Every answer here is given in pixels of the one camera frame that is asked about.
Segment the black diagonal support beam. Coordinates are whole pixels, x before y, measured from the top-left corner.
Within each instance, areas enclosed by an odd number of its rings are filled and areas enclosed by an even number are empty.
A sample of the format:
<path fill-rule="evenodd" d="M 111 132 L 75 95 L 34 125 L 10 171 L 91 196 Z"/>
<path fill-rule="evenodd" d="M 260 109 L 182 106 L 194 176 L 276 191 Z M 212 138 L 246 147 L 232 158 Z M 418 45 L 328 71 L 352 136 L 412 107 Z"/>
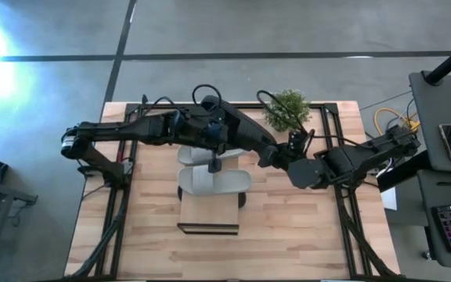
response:
<path fill-rule="evenodd" d="M 423 169 L 431 169 L 431 162 L 426 150 L 394 167 L 391 171 L 381 174 L 377 178 L 380 192 L 389 190 L 393 186 L 414 177 L 419 170 Z"/>

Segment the white paper sheet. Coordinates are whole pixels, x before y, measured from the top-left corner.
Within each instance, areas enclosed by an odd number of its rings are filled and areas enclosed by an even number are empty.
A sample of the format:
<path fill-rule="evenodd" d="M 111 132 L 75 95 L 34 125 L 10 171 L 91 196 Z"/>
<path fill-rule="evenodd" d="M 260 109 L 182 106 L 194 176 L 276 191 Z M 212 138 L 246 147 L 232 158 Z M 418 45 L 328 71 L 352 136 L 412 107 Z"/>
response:
<path fill-rule="evenodd" d="M 392 211 L 397 210 L 396 189 L 394 187 L 381 192 L 381 200 L 385 209 Z"/>

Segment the small green potted plant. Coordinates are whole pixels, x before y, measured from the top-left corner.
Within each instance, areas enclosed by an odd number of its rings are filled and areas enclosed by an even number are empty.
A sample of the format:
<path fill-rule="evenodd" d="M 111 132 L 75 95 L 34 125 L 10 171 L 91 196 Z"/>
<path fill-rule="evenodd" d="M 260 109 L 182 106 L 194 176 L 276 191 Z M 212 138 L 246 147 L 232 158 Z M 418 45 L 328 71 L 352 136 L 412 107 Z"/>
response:
<path fill-rule="evenodd" d="M 284 89 L 272 94 L 259 90 L 258 94 L 271 99 L 264 107 L 264 116 L 272 128 L 278 132 L 303 128 L 311 110 L 303 92 L 298 89 Z"/>

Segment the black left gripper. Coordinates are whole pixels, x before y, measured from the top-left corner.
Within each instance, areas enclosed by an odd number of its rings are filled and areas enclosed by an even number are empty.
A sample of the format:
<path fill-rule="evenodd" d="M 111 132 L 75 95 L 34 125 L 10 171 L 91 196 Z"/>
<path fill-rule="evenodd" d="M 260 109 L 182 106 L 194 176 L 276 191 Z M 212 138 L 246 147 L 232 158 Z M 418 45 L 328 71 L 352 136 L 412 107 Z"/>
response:
<path fill-rule="evenodd" d="M 217 154 L 226 151 L 228 142 L 228 126 L 222 117 L 198 117 L 200 122 L 198 147 L 211 150 L 211 159 L 207 171 L 217 173 L 222 170 L 222 160 Z"/>

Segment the grey keyboard cart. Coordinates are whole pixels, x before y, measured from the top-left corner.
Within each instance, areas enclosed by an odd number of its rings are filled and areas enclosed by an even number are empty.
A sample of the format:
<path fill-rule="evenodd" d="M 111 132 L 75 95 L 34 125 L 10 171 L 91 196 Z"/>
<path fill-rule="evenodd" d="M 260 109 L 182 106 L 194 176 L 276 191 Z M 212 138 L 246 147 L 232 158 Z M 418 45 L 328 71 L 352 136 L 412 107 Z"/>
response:
<path fill-rule="evenodd" d="M 428 221 L 425 232 L 429 254 L 440 265 L 451 268 L 451 253 L 447 251 L 431 213 L 433 207 L 451 205 L 451 173 L 420 170 L 417 178 Z"/>

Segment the wooden shelf with black frame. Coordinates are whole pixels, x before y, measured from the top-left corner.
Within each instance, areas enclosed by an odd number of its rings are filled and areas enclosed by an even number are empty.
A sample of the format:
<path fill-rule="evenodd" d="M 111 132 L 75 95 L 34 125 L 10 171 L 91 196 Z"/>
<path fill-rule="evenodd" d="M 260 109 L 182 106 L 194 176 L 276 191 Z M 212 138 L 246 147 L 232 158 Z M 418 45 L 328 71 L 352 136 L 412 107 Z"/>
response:
<path fill-rule="evenodd" d="M 177 227 L 185 234 L 236 236 L 240 198 L 238 193 L 194 196 L 182 192 Z"/>

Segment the grey rubber slide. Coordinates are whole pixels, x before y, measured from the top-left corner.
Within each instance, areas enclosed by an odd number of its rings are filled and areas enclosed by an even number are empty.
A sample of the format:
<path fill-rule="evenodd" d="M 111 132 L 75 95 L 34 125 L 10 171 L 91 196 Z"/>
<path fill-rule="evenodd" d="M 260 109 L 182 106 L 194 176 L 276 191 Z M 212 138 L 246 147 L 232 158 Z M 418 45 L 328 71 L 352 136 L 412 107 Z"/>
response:
<path fill-rule="evenodd" d="M 179 187 L 194 196 L 243 193 L 251 188 L 249 172 L 226 169 L 210 173 L 207 165 L 185 167 L 178 172 Z"/>
<path fill-rule="evenodd" d="M 245 154 L 246 150 L 233 149 L 227 150 L 223 154 L 217 154 L 216 158 L 223 160 L 234 157 L 239 157 Z M 211 150 L 191 147 L 191 146 L 180 146 L 177 151 L 177 160 L 183 165 L 206 165 L 212 160 L 214 152 Z"/>

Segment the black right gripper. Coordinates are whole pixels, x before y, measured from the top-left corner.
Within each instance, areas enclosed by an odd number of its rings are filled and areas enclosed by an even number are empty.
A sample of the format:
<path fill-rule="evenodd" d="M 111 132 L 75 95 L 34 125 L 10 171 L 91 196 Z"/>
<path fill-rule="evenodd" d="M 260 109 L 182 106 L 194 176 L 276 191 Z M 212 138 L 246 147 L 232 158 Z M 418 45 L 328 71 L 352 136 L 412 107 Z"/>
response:
<path fill-rule="evenodd" d="M 287 143 L 270 144 L 266 147 L 266 155 L 260 156 L 258 167 L 288 169 L 290 163 L 307 157 L 308 147 L 315 133 L 315 129 L 309 132 L 290 131 Z"/>

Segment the grey side desk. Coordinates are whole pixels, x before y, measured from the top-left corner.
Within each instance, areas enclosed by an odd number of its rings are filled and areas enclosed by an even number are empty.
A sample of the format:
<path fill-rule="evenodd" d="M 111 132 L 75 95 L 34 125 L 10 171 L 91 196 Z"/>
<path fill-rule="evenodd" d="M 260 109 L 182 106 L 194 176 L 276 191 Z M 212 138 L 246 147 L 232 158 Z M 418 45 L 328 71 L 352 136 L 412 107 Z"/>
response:
<path fill-rule="evenodd" d="M 451 76 L 439 85 L 429 85 L 422 73 L 412 73 L 409 81 L 431 167 L 451 172 L 451 159 L 439 130 L 440 125 L 451 125 Z"/>

